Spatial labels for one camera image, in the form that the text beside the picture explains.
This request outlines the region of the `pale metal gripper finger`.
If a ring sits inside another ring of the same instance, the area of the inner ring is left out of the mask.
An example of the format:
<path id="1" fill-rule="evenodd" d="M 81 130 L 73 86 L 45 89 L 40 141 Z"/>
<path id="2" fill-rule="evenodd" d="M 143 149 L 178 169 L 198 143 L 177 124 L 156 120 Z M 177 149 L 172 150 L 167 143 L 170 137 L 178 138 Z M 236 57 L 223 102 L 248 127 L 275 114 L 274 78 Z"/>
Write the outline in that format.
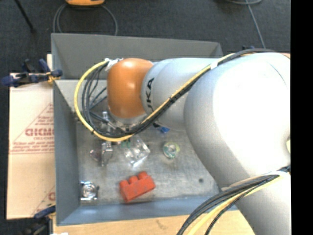
<path id="1" fill-rule="evenodd" d="M 101 166 L 106 166 L 113 155 L 113 147 L 110 141 L 105 141 L 101 146 Z"/>
<path id="2" fill-rule="evenodd" d="M 101 152 L 99 152 L 98 150 L 91 150 L 89 152 L 89 156 L 96 162 L 100 162 L 101 161 Z"/>

